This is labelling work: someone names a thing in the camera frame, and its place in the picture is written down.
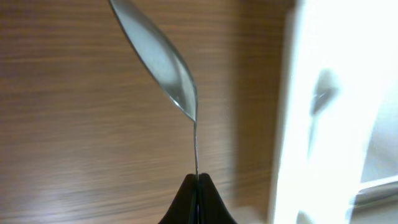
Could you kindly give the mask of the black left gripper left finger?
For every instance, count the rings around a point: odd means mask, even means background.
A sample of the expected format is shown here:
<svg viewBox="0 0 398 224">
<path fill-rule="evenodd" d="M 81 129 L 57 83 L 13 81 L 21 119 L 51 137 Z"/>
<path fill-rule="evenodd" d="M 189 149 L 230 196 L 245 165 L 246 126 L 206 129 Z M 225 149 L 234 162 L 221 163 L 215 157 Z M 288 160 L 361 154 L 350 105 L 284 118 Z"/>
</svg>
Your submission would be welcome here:
<svg viewBox="0 0 398 224">
<path fill-rule="evenodd" d="M 169 209 L 159 224 L 197 223 L 197 176 L 185 176 Z"/>
</svg>

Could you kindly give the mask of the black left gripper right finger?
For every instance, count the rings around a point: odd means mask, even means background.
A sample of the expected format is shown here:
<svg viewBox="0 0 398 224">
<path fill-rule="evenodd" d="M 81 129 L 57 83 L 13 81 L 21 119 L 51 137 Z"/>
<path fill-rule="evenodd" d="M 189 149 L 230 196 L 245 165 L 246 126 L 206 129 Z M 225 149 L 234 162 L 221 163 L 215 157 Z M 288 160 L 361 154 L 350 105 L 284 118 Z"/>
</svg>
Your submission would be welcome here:
<svg viewBox="0 0 398 224">
<path fill-rule="evenodd" d="M 207 173 L 198 178 L 198 219 L 199 224 L 237 224 Z"/>
</svg>

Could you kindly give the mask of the small steel teaspoon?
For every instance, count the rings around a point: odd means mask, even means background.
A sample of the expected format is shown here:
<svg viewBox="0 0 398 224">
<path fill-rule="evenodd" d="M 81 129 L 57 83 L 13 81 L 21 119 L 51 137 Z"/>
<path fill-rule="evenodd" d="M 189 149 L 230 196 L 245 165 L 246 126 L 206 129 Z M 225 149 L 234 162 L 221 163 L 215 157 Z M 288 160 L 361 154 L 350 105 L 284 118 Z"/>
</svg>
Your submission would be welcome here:
<svg viewBox="0 0 398 224">
<path fill-rule="evenodd" d="M 128 0 L 110 0 L 110 6 L 150 75 L 173 104 L 193 122 L 195 173 L 199 174 L 197 143 L 198 92 L 180 52 L 154 22 Z"/>
<path fill-rule="evenodd" d="M 339 92 L 338 80 L 331 69 L 323 69 L 314 87 L 312 107 L 310 109 L 311 123 L 308 129 L 308 151 L 309 159 L 313 151 L 315 131 L 317 130 L 318 117 L 333 101 Z"/>
</svg>

